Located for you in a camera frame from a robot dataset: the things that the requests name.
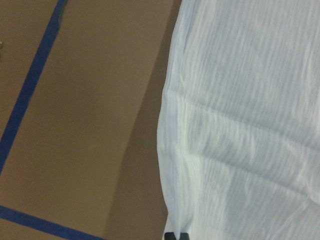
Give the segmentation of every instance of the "dark blue stripe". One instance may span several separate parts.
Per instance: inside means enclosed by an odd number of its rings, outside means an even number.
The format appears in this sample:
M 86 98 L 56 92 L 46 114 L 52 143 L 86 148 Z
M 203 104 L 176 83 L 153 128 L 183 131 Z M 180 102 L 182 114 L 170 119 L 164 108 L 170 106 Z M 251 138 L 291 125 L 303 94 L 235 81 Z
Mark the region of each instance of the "dark blue stripe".
M 47 234 L 51 234 L 68 240 L 104 240 L 103 238 L 92 236 L 87 233 L 77 231 L 65 226 L 61 226 L 41 218 L 30 216 L 10 208 L 0 206 L 0 218 L 20 224 Z
M 0 141 L 0 174 L 59 31 L 67 0 L 58 0 Z

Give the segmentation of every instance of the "blue line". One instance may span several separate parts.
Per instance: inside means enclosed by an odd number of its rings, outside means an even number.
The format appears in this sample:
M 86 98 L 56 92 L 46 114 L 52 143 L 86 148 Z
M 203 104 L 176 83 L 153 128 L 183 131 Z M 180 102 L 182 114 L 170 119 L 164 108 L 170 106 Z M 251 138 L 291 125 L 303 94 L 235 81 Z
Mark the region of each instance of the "blue line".
M 67 0 L 58 0 L 0 141 L 0 174 L 59 31 Z
M 105 240 L 81 231 L 0 206 L 0 218 L 68 240 Z

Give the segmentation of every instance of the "white cloth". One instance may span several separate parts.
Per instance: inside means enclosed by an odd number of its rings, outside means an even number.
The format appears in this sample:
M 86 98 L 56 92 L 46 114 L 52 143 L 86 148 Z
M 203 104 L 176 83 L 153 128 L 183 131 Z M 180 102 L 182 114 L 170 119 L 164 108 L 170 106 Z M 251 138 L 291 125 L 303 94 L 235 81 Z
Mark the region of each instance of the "white cloth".
M 165 232 L 320 240 L 320 1 L 182 0 L 157 151 Z

